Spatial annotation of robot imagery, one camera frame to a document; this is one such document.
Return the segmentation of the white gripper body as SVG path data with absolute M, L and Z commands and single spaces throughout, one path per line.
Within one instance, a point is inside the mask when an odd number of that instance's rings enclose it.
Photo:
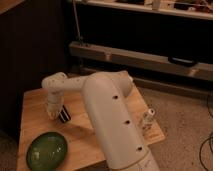
M 63 97 L 61 95 L 49 94 L 46 97 L 46 111 L 50 119 L 56 119 L 63 107 Z

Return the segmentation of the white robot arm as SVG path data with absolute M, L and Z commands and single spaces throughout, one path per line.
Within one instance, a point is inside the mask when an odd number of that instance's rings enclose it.
M 69 78 L 63 72 L 44 78 L 46 109 L 50 118 L 59 116 L 63 93 L 79 91 L 97 141 L 112 171 L 160 171 L 134 121 L 125 98 L 133 89 L 126 71 L 96 72 Z

